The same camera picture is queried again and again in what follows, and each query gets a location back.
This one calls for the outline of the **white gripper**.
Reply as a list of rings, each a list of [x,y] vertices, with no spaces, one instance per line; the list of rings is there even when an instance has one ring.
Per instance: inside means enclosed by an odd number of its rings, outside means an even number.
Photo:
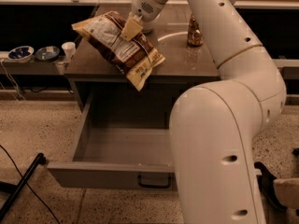
[[[155,20],[164,4],[156,0],[132,0],[132,14],[141,18],[143,22]],[[141,21],[130,18],[121,30],[121,38],[125,41],[132,40],[143,29]]]

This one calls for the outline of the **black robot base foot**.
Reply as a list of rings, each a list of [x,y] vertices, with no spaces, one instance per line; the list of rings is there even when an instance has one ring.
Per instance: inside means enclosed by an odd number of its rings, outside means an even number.
[[[260,192],[266,197],[273,208],[279,212],[285,212],[287,207],[279,202],[274,190],[274,181],[277,178],[272,175],[266,166],[259,161],[254,163],[254,167],[262,173],[262,175],[258,178]]]

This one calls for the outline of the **cream robot base part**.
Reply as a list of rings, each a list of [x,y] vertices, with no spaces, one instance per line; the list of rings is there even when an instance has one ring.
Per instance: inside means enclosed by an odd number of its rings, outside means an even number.
[[[274,191],[282,205],[299,209],[299,178],[276,179]]]

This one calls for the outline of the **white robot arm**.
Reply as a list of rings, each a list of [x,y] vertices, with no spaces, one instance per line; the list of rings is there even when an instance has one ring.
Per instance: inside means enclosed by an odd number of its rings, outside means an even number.
[[[153,21],[168,0],[132,0]],[[187,0],[220,80],[176,100],[169,136],[185,224],[266,224],[251,143],[281,113],[284,80],[229,0]]]

